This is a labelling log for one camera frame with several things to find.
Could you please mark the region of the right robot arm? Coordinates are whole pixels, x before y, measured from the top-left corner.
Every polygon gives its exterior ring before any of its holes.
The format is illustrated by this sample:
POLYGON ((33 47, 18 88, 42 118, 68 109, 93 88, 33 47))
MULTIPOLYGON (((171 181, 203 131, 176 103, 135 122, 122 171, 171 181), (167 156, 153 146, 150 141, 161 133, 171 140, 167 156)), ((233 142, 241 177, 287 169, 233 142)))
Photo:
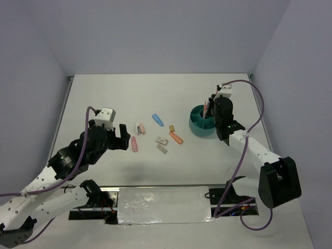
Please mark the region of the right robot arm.
POLYGON ((270 209, 302 195, 295 161, 281 157, 250 136, 233 116, 232 101, 222 95, 209 98, 208 113, 213 117, 220 141, 241 152, 240 160, 247 159, 257 170, 258 179, 247 176, 232 177, 226 182, 226 199, 231 203, 245 198, 259 198, 270 209))

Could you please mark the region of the pink highlighter pen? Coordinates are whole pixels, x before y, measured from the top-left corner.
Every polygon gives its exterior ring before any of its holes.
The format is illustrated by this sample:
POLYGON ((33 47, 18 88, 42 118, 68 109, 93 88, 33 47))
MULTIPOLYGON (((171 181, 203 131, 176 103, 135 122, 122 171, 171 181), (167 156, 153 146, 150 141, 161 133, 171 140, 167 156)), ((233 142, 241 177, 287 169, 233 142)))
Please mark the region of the pink highlighter pen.
POLYGON ((210 115, 210 101, 207 101, 207 108, 206 108, 206 119, 208 118, 208 116, 210 115))

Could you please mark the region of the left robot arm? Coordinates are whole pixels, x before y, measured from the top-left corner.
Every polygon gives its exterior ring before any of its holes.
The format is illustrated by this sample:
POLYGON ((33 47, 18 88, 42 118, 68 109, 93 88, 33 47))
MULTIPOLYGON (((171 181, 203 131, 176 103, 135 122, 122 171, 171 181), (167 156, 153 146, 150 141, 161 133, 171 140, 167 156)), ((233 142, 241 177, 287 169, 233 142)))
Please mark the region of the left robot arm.
POLYGON ((85 131, 60 149, 41 173, 20 193, 1 205, 1 245, 14 248, 34 240, 34 229, 76 208, 112 208, 114 201, 92 179, 85 180, 57 198, 50 196, 62 185, 88 170, 107 150, 127 150, 130 134, 120 124, 120 137, 110 121, 91 119, 85 131))

